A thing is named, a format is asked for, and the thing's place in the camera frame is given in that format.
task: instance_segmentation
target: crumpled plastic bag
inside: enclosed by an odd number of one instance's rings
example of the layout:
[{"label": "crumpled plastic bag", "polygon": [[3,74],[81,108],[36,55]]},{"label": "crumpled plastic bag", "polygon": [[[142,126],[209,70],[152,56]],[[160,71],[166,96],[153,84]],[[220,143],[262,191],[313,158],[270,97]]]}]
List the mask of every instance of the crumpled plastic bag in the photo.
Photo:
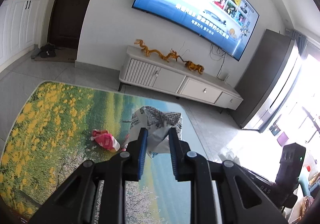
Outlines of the crumpled plastic bag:
[{"label": "crumpled plastic bag", "polygon": [[158,153],[170,153],[168,131],[175,127],[178,138],[181,139],[181,113],[162,112],[151,106],[141,107],[132,115],[130,131],[122,148],[138,139],[142,127],[148,130],[147,154],[151,158]]},{"label": "crumpled plastic bag", "polygon": [[237,157],[237,155],[231,149],[223,147],[218,153],[218,156],[220,157],[222,162],[225,160],[231,160],[241,166],[239,157]]},{"label": "crumpled plastic bag", "polygon": [[120,148],[120,144],[118,143],[118,141],[107,130],[94,129],[92,131],[92,136],[90,139],[97,142],[101,147],[113,153],[117,152]]}]

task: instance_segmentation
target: floor mat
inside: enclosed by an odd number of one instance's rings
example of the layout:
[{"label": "floor mat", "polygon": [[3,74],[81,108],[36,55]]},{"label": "floor mat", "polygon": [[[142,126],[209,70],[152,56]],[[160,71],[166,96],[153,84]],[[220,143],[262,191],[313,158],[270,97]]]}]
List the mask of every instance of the floor mat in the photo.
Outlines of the floor mat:
[{"label": "floor mat", "polygon": [[[114,155],[90,140],[91,131],[107,129],[122,144],[132,114],[142,106],[185,115],[175,103],[51,81],[40,84],[15,120],[4,149],[0,194],[5,203],[30,218],[82,162]],[[182,138],[201,147],[188,119],[183,129]],[[127,182],[127,223],[187,223],[189,185],[175,180],[170,154],[146,157],[142,179]]]},{"label": "floor mat", "polygon": [[46,57],[41,58],[37,56],[35,61],[51,61],[51,62],[75,62],[77,59],[77,49],[72,48],[63,48],[63,49],[55,49],[56,56],[55,57]]}]

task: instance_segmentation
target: dark wooden door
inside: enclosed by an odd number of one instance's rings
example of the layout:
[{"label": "dark wooden door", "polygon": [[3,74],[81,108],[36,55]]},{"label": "dark wooden door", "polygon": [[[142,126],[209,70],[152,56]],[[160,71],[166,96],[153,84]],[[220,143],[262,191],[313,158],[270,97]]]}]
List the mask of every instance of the dark wooden door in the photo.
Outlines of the dark wooden door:
[{"label": "dark wooden door", "polygon": [[55,0],[48,41],[56,46],[78,48],[82,23],[90,0]]}]

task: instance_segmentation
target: cabinet leg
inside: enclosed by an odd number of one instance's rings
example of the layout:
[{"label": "cabinet leg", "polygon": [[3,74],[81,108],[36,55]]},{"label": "cabinet leg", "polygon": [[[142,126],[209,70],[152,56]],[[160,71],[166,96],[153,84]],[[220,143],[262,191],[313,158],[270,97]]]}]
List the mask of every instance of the cabinet leg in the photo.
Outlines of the cabinet leg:
[{"label": "cabinet leg", "polygon": [[122,82],[120,82],[120,85],[119,85],[119,89],[118,89],[118,92],[120,92],[120,91],[121,91],[121,89],[122,89],[122,86],[123,86],[123,83],[122,83]]}]

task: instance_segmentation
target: tv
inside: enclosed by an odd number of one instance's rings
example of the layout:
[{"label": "tv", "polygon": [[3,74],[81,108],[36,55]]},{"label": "tv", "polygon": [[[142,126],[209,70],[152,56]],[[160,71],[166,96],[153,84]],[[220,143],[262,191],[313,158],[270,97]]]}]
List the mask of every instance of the tv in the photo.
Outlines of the tv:
[{"label": "tv", "polygon": [[132,7],[199,34],[238,61],[259,18],[247,0],[134,0]]}]

